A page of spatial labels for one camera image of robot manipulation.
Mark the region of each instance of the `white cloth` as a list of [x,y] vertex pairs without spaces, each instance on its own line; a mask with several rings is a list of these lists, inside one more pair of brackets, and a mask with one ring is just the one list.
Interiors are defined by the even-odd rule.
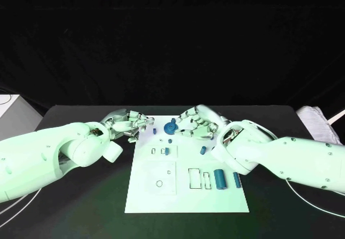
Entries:
[[303,106],[296,110],[296,113],[315,140],[342,145],[338,134],[328,123],[320,108]]

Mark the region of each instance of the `white cable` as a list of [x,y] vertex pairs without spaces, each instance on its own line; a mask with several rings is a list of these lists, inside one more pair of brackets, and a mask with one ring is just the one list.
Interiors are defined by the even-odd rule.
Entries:
[[20,197],[20,199],[0,212],[0,215],[23,200],[23,198],[27,196],[27,194],[24,196]]
[[336,213],[332,213],[332,212],[323,210],[322,208],[316,207],[316,206],[297,194],[297,192],[294,191],[294,189],[293,189],[293,187],[291,187],[291,185],[290,185],[290,183],[289,183],[287,180],[286,180],[286,182],[287,182],[287,185],[289,185],[289,187],[291,188],[293,192],[296,193],[296,195],[302,198],[302,200],[303,200],[310,206],[313,206],[316,209],[319,209],[319,210],[323,211],[325,213],[329,213],[329,214],[332,214],[332,215],[335,215],[335,216],[338,216],[338,217],[341,217],[341,218],[345,218],[345,216],[342,216],[342,215],[339,215],[339,214],[336,214]]
[[23,208],[20,209],[20,211],[14,214],[14,216],[0,225],[0,228],[11,221],[11,219],[17,216],[17,214],[24,210],[24,208],[29,206],[30,202],[33,201],[35,197],[37,196],[37,193],[40,191],[40,189],[37,190],[33,198],[30,199],[30,201],[27,202],[27,204],[23,206]]
[[333,191],[333,193],[338,193],[338,194],[341,194],[341,195],[343,195],[343,196],[345,196],[345,193],[339,193],[339,192],[335,192],[335,191]]

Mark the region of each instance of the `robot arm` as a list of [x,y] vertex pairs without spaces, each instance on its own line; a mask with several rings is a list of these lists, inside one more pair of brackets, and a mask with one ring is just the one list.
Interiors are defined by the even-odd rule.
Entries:
[[111,141],[123,135],[138,139],[138,127],[154,119],[125,109],[101,122],[71,123],[0,142],[0,202],[11,200],[56,181],[74,168],[99,158],[114,162],[123,148]]
[[[224,122],[221,116],[215,120],[209,108],[202,109],[205,121]],[[211,154],[240,174],[247,175],[261,164],[281,179],[345,193],[345,146],[293,137],[278,139],[248,120],[225,122],[218,129]]]

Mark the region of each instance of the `cable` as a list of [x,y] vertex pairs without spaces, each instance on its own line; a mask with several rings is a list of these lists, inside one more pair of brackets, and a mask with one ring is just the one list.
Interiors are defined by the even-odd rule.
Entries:
[[23,206],[23,208],[20,209],[20,211],[14,214],[14,216],[0,225],[0,228],[11,221],[11,219],[17,216],[17,214],[24,210],[24,208],[29,206],[30,202],[33,201],[35,197],[37,196],[37,193],[40,191],[40,189],[37,190],[33,198],[30,199],[30,201],[27,202],[27,204]]
[[11,94],[10,94],[6,90],[1,90],[1,89],[0,89],[0,91],[6,92],[6,93],[9,94],[9,100],[7,100],[4,103],[0,103],[0,105],[4,105],[4,104],[9,103],[10,100],[11,100]]
[[345,193],[339,193],[339,192],[335,192],[335,191],[333,191],[333,193],[338,193],[338,194],[341,194],[341,195],[343,195],[343,196],[345,196]]
[[24,196],[20,197],[20,199],[0,212],[0,215],[23,200],[23,198],[27,196],[27,194]]
[[332,215],[335,215],[335,216],[338,216],[338,217],[341,217],[341,218],[345,218],[343,215],[339,215],[339,214],[336,214],[336,213],[332,213],[332,212],[323,210],[322,208],[316,207],[316,206],[297,194],[297,192],[294,191],[294,189],[293,189],[293,187],[291,187],[291,185],[290,185],[290,183],[289,183],[287,180],[286,180],[286,182],[287,182],[287,185],[289,185],[289,187],[291,188],[293,192],[296,193],[296,195],[302,198],[302,200],[303,200],[312,207],[315,207],[316,209],[319,209],[319,210],[323,211],[325,213],[329,213],[329,214],[332,214]]

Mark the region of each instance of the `black curtain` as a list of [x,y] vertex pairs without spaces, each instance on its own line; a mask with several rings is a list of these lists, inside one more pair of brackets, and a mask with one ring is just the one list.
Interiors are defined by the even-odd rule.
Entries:
[[201,103],[310,105],[326,117],[343,109],[343,8],[125,3],[1,7],[0,89],[42,113]]

